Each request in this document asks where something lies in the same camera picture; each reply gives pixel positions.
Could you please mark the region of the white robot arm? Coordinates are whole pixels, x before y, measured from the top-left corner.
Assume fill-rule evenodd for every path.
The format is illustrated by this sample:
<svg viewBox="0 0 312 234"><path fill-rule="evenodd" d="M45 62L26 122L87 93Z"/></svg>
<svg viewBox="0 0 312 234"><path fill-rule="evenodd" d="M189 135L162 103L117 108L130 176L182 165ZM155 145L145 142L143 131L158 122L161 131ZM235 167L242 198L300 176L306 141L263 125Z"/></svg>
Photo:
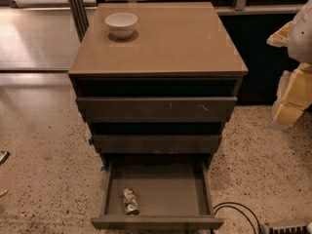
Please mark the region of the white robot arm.
<svg viewBox="0 0 312 234"><path fill-rule="evenodd" d="M312 0L270 35L266 43L277 48L286 47L288 56L299 62L293 72L283 72L272 106L271 126L285 130L312 104Z"/></svg>

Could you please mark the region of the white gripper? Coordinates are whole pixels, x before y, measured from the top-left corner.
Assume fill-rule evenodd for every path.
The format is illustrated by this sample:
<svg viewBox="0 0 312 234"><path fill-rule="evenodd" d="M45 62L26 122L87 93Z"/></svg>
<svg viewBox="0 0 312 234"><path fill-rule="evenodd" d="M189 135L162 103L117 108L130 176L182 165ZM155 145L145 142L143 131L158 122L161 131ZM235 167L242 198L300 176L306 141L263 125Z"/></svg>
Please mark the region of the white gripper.
<svg viewBox="0 0 312 234"><path fill-rule="evenodd" d="M301 63L293 72L280 77L272 120L280 126L292 126L312 104L312 65Z"/></svg>

